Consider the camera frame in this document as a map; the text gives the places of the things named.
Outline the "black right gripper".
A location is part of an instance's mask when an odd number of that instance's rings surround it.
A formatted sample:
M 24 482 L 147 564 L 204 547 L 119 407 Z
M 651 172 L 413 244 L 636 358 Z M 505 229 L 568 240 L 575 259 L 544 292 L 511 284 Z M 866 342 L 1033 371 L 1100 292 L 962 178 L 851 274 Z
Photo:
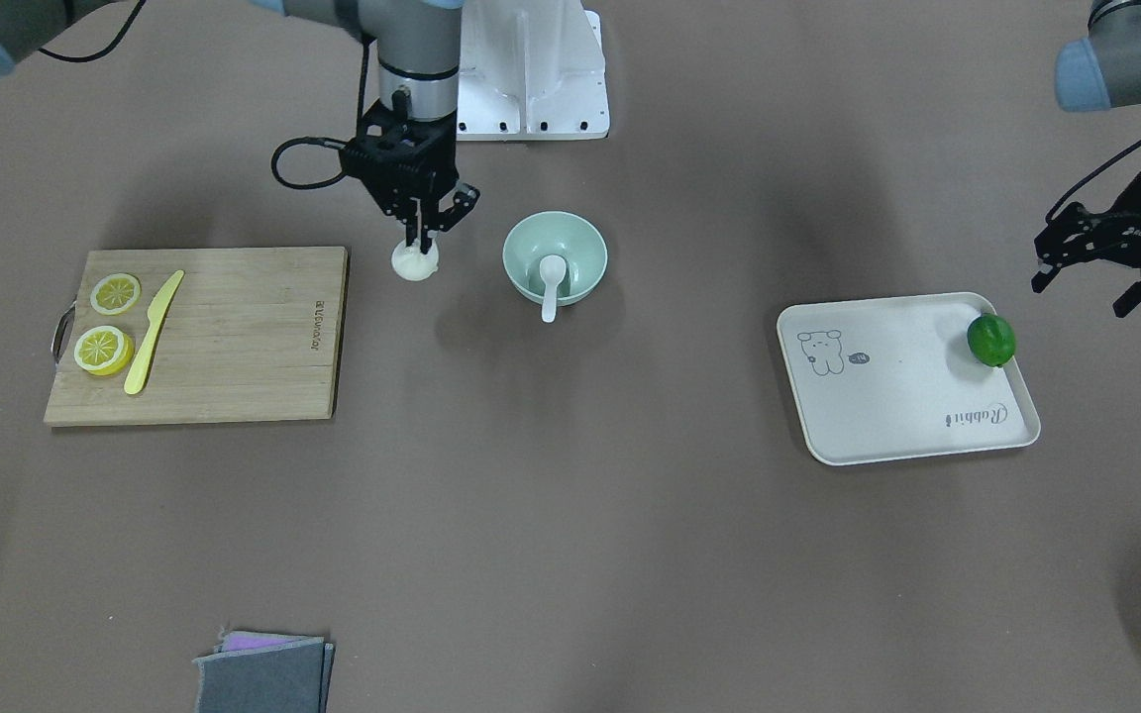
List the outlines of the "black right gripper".
M 451 230 L 471 211 L 480 191 L 458 173 L 458 112 L 421 121 L 407 107 L 372 103 L 353 140 L 340 149 L 343 175 L 361 180 L 385 214 L 406 226 L 406 248 L 434 248 L 432 230 Z

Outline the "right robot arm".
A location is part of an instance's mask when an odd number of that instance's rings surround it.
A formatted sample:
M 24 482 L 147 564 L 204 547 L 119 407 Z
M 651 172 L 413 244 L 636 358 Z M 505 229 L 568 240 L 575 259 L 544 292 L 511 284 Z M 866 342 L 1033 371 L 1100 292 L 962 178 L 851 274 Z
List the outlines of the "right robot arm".
M 431 256 L 478 202 L 456 167 L 461 1 L 266 1 L 282 17 L 341 29 L 375 55 L 379 94 L 359 105 L 349 141 L 335 141 L 340 175 L 361 180 L 406 229 L 406 248 Z M 0 78 L 102 9 L 100 1 L 0 1 Z

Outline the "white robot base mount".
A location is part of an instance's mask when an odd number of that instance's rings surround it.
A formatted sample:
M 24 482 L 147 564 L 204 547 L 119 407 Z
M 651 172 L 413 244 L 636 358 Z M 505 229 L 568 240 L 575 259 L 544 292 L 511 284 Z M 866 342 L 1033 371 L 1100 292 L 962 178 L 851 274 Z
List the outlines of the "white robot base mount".
M 580 1 L 467 1 L 461 141 L 585 141 L 610 133 L 602 22 Z

